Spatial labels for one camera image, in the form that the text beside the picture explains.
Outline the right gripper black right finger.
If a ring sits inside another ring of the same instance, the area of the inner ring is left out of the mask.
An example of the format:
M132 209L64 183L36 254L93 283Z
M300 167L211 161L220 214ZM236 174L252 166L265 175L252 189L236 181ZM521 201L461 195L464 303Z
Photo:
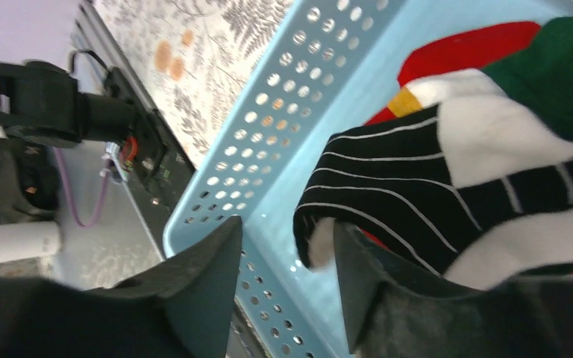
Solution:
M334 226L348 349L358 357L573 357L570 265L534 268L487 291L436 276Z

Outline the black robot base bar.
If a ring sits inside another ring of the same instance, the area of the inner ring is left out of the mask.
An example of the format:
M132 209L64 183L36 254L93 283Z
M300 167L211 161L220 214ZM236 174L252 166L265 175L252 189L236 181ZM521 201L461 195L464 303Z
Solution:
M141 83L130 69L108 66L94 51L79 49L70 54L71 71L75 70L78 55L84 55L92 66L102 95L123 101L137 112L129 126L128 138L121 142L115 157L145 226L158 251L163 253L164 227L195 167L162 113L150 97L140 92Z

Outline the plain red sock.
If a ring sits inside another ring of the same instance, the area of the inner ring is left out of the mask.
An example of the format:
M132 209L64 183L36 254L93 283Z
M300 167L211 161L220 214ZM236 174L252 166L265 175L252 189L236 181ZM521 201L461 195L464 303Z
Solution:
M397 80L400 87L430 75L481 68L527 47L541 25L506 22L466 31L428 43L409 54Z

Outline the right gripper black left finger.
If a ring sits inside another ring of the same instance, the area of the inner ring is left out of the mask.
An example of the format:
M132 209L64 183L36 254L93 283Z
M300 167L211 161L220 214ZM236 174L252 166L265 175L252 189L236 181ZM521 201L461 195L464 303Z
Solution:
M0 277L0 357L224 357L241 249L232 216L109 289Z

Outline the black striped sock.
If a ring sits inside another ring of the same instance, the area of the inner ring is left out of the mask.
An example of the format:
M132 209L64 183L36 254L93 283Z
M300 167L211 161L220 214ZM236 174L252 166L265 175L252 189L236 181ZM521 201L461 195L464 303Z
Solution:
M331 259L331 219L476 289L572 262L573 141L501 95L353 128L329 139L296 207L306 267Z

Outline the dark green sock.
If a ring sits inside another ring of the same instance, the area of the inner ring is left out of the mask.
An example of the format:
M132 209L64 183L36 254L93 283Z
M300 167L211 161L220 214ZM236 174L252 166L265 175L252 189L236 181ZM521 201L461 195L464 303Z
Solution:
M531 43L479 69L508 97L573 142L573 17L541 25Z

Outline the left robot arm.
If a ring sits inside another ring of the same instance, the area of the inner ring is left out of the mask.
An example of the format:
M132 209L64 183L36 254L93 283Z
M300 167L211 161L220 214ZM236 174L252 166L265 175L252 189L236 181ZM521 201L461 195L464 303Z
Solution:
M101 188L93 214L84 222L63 150L84 140L124 143L137 117L137 108L126 100L81 92L71 69L41 60L0 62L0 264L60 250L60 228L54 220L59 190L79 227L98 223L113 156L102 156Z

